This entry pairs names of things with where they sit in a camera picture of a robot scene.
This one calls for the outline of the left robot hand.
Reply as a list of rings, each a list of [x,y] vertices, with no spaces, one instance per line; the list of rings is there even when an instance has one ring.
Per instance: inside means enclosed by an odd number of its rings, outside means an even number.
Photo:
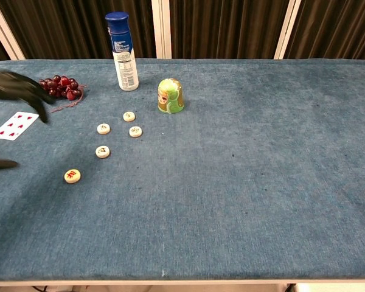
[[[0,71],[0,100],[26,102],[36,111],[43,123],[49,122],[43,103],[55,103],[55,99],[38,82],[12,71]]]

